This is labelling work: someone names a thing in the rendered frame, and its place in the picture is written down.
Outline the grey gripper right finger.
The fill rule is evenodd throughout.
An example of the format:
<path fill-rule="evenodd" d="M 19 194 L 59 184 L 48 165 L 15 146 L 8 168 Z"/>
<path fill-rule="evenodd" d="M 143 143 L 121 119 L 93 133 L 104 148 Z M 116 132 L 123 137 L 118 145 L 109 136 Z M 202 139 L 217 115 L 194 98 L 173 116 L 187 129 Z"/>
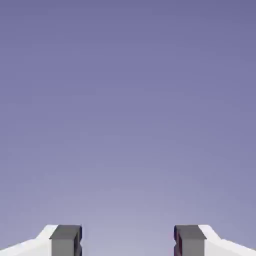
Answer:
<path fill-rule="evenodd" d="M 175 225 L 173 238 L 174 256 L 256 256 L 256 249 L 220 238 L 210 225 Z"/>

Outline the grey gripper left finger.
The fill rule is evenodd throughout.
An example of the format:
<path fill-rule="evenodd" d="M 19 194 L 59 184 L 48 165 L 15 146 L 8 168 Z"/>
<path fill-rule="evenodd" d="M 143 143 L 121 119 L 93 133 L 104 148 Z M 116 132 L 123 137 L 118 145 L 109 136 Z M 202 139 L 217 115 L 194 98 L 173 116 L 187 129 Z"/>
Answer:
<path fill-rule="evenodd" d="M 83 228 L 77 224 L 48 224 L 33 239 L 0 250 L 0 256 L 83 256 Z"/>

